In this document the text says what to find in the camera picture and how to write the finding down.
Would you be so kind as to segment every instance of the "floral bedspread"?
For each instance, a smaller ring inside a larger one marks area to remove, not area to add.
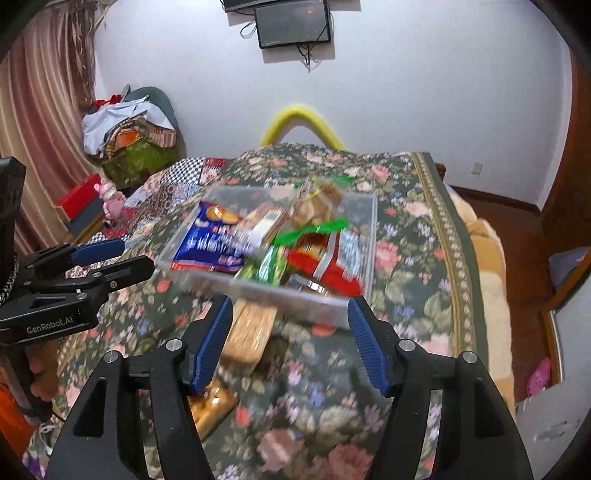
[[[378,236],[372,297],[377,316],[402,338],[430,352],[464,349],[487,359],[486,332],[475,256],[463,222],[428,154],[356,155],[312,145],[283,144],[230,160],[218,181],[274,187],[304,176],[355,179],[353,188],[378,198]],[[170,205],[173,188],[145,203]],[[200,193],[144,225],[139,241],[121,259],[156,256],[186,218]],[[211,303],[171,283],[161,271],[111,295],[99,326],[70,338],[61,354],[56,406],[67,415],[102,355],[116,349],[138,355],[181,336]],[[278,318],[263,359],[248,377],[218,374],[240,402],[205,442],[219,480],[361,480],[376,452],[390,400],[371,387],[345,330]],[[418,478],[429,475],[439,432],[440,393],[431,397]],[[149,395],[141,394],[145,453],[150,475],[161,478]]]

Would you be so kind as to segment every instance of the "pink toy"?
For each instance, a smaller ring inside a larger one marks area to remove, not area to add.
[[[528,397],[536,395],[536,393],[539,393],[546,385],[548,385],[548,382],[550,382],[550,371],[550,359],[546,357],[540,361],[538,367],[527,381]]]
[[[105,218],[113,223],[121,217],[121,210],[126,201],[125,195],[117,190],[112,181],[101,179],[100,184],[95,183],[95,190],[98,192],[100,199],[105,202],[103,204],[103,211]]]

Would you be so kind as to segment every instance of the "electrical socket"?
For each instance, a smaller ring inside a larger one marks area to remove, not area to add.
[[[482,163],[475,161],[474,165],[472,166],[472,171],[470,173],[472,173],[473,175],[480,176],[481,172],[482,172]]]

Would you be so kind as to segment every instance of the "silver screw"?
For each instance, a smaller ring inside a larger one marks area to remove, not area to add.
[[[170,350],[171,352],[178,350],[182,346],[183,346],[183,343],[178,338],[173,338],[172,340],[169,340],[168,342],[166,342],[166,350]]]
[[[405,352],[412,352],[416,347],[414,342],[412,340],[409,340],[408,338],[403,338],[402,340],[400,340],[398,346]]]
[[[110,350],[107,353],[105,353],[103,360],[105,360],[105,362],[107,362],[108,364],[111,364],[115,360],[117,360],[118,358],[119,358],[119,352],[117,350]]]
[[[476,354],[474,352],[471,352],[470,350],[466,350],[464,353],[462,353],[462,358],[465,362],[468,362],[469,364],[475,364],[476,360],[478,360]]]

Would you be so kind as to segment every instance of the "wooden floor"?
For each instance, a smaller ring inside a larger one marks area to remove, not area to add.
[[[538,362],[548,355],[543,326],[537,316],[552,296],[547,262],[550,252],[540,217],[535,213],[466,199],[479,217],[499,235],[507,262],[507,298],[511,309],[515,399],[525,398],[525,385]]]

